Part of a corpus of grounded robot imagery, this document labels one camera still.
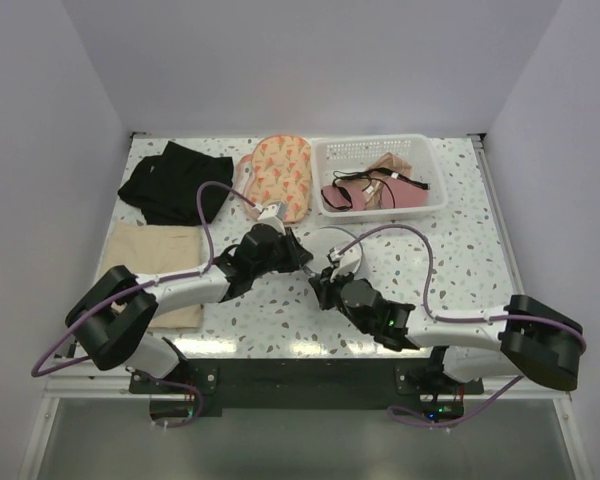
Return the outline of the black garment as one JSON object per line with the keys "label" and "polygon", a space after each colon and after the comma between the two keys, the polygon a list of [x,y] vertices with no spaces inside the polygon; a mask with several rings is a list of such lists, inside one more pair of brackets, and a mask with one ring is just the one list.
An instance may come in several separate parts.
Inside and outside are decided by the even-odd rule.
{"label": "black garment", "polygon": [[168,142],[159,155],[143,158],[118,190],[149,225],[199,226],[197,192],[208,181],[233,185],[230,157],[212,157]]}

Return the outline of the white plastic basket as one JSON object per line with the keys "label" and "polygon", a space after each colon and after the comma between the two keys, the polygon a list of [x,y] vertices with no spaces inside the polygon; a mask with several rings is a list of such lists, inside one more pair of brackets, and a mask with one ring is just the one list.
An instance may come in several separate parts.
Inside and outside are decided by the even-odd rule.
{"label": "white plastic basket", "polygon": [[448,204],[438,155],[423,135],[317,140],[311,165],[317,208],[336,223],[417,219]]}

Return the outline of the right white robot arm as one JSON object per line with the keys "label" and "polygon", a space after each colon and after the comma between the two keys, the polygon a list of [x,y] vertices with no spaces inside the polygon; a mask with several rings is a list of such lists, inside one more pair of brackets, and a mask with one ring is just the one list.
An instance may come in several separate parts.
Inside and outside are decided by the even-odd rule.
{"label": "right white robot arm", "polygon": [[558,391],[578,386],[586,350],[582,326],[530,296],[513,295],[491,310],[443,317],[388,300],[353,274],[334,276],[325,269],[309,283],[320,309],[338,311],[383,347],[396,352],[431,349],[431,363],[420,377],[436,392],[509,375]]}

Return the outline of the round white mesh laundry bag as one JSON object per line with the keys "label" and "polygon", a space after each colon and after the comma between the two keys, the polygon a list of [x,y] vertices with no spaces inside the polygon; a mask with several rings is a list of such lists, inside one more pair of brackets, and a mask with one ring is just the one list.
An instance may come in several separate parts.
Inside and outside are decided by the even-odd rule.
{"label": "round white mesh laundry bag", "polygon": [[337,226],[322,227],[312,232],[301,242],[314,256],[303,271],[310,277],[320,273],[324,268],[330,267],[327,255],[332,248],[342,244],[347,247],[355,244],[361,246],[360,243],[354,243],[355,240],[356,237],[351,232]]}

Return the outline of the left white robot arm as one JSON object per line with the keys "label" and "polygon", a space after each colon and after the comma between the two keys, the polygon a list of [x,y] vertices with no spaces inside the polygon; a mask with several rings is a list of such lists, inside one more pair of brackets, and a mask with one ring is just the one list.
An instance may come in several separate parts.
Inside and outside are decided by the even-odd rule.
{"label": "left white robot arm", "polygon": [[155,318],[189,306],[223,303],[248,292],[269,273],[292,273],[313,259],[291,229],[258,223],[241,242],[197,267],[164,275],[135,275],[116,266],[84,295],[65,319],[68,331],[101,371],[129,367],[165,392],[187,380],[186,357],[148,333]]}

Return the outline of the tulip print mesh laundry bag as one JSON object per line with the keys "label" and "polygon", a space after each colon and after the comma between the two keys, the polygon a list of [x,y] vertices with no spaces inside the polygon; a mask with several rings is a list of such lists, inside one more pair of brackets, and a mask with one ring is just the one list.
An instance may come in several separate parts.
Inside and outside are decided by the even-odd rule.
{"label": "tulip print mesh laundry bag", "polygon": [[237,182],[247,176],[243,195],[262,207],[283,202],[284,222],[298,223],[308,213],[311,200],[311,146],[295,135],[264,138],[237,164]]}

